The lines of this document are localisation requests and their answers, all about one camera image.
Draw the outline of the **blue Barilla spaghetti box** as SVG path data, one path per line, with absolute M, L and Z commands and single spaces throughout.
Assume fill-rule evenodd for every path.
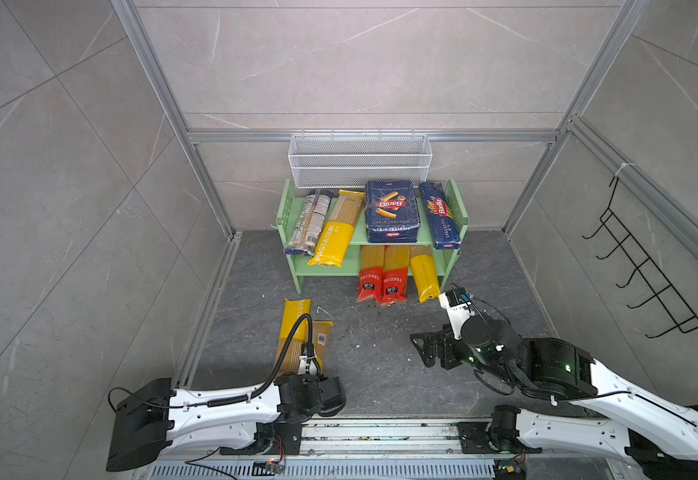
M 433 246 L 438 250 L 459 249 L 461 237 L 441 184 L 419 184 Z

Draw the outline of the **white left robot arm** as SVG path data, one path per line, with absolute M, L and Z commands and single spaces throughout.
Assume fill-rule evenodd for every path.
M 332 417 L 346 402 L 341 380 L 324 375 L 289 373 L 259 385 L 205 391 L 159 378 L 110 405 L 115 421 L 106 470 L 134 470 L 164 452 L 201 448 L 257 454 L 276 443 L 276 424 Z

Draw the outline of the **clear brown spaghetti package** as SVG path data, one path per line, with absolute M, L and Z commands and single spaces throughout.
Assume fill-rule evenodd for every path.
M 290 240 L 284 247 L 286 255 L 312 257 L 315 254 L 332 198 L 331 190 L 316 189 L 309 192 Z

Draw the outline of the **blue Barilla pasta bag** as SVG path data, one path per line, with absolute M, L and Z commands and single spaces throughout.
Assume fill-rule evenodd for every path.
M 415 244 L 420 216 L 409 180 L 369 181 L 365 185 L 366 235 L 369 243 Z

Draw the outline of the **red spaghetti package front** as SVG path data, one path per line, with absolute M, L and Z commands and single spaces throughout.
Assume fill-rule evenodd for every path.
M 404 302 L 407 299 L 409 258 L 410 247 L 408 245 L 388 245 L 385 247 L 381 305 L 388 306 Z

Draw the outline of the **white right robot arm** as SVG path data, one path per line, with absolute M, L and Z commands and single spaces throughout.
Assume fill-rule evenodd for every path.
M 438 332 L 410 337 L 425 366 L 468 366 L 487 385 L 570 404 L 592 417 L 562 417 L 498 405 L 486 424 L 460 424 L 467 445 L 522 456 L 566 450 L 622 461 L 649 479 L 698 479 L 698 405 L 681 406 L 646 391 L 574 345 L 524 338 L 506 321 L 458 314 Z

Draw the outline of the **yellow Pastatime spaghetti package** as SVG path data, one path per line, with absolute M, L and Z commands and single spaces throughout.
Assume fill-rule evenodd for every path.
M 364 203 L 363 192 L 339 191 L 309 266 L 342 266 Z

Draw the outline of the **red spaghetti package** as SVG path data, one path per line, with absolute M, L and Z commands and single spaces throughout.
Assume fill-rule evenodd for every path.
M 381 301 L 384 255 L 383 245 L 363 245 L 360 248 L 358 302 Z
M 388 306 L 404 302 L 407 299 L 409 258 L 410 247 L 408 245 L 388 245 L 385 247 L 381 305 Z

